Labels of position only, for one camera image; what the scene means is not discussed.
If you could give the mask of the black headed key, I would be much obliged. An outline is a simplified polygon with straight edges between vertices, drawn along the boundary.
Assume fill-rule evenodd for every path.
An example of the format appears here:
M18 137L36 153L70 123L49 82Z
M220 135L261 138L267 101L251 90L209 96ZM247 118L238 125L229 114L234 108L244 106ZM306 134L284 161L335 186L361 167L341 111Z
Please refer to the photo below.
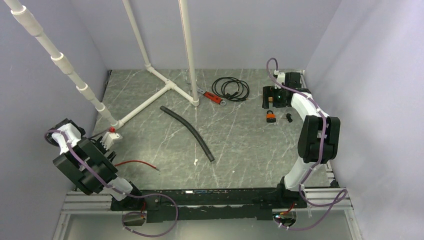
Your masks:
M286 120L288 123L293 122L293 118L292 118L292 115L290 113L286 113L284 116L281 117L281 119Z

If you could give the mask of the orange black padlock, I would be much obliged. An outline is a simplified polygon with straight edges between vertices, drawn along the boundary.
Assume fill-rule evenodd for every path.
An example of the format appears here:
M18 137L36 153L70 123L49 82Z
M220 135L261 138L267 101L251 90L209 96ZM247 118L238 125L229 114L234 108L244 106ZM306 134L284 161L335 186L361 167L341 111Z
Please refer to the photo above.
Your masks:
M268 110L266 112L266 122L267 123L275 123L277 121L276 115L272 110Z

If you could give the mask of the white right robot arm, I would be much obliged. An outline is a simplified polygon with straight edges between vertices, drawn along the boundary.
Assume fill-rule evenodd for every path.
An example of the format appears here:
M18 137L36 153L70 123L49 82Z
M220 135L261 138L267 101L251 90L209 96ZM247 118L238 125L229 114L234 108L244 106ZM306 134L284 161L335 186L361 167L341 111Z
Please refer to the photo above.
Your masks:
M336 157L341 121L321 110L310 90L303 87L301 73L276 70L273 78L276 81L274 85L262 88L262 108L267 110L266 121L276 121L270 107L291 107L302 119L297 143L298 158L276 187L276 203L287 208L303 197L305 183L314 172Z

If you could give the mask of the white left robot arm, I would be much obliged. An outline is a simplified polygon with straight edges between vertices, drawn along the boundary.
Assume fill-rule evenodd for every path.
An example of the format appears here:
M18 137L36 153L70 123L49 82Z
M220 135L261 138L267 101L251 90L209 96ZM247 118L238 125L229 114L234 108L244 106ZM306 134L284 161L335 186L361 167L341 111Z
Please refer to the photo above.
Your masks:
M122 136L111 127L95 136L66 118L44 134L44 139L59 148L53 160L77 189L86 195L106 193L116 201L123 201L131 210L139 209L144 196L130 181L118 175L113 165L116 153L111 149Z

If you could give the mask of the red handled adjustable wrench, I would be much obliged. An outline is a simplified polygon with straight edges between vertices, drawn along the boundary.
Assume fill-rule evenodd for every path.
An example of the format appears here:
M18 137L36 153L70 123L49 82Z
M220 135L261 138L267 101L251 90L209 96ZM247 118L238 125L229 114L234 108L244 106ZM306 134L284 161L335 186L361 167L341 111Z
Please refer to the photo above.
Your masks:
M204 97L208 98L209 100L211 100L212 102L218 105L225 106L227 104L221 97L215 95L214 93L203 90L200 87L197 87L196 89L198 93L200 93L201 95L203 95Z

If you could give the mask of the black mounting rail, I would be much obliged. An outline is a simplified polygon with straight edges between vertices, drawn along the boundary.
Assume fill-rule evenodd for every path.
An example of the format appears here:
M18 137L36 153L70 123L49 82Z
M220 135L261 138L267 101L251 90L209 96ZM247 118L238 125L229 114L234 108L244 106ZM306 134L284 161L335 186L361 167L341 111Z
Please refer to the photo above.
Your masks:
M148 223L185 220L256 219L269 221L285 209L305 209L298 192L282 184L263 188L134 190L136 196L112 199L113 212L146 212Z

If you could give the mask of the aluminium frame rail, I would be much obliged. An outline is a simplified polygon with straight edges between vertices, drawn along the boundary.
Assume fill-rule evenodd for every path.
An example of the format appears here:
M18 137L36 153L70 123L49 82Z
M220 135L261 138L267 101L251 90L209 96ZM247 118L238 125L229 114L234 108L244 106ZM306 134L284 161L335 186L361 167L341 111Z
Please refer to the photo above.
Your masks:
M286 218L290 214L294 214L296 211L307 211L309 214L312 211L326 211L330 206L329 204L334 200L339 201L335 203L331 209L335 211L344 211L347 218L347 224L350 230L350 234L354 240L362 239L356 217L354 216L353 205L350 200L349 194L345 188L341 188L335 178L333 169L330 163L324 166L327 179L330 182L329 187L312 187L303 190L304 198L307 207L306 208L289 208L285 210L279 210L274 213L272 218L280 216ZM146 211L112 211L111 203L112 196L106 193L85 195L81 191L70 191L66 194L64 204L61 210L61 216L54 233L55 240L62 240L65 236L65 230L71 215L80 214L128 214L135 213L137 216L146 215Z

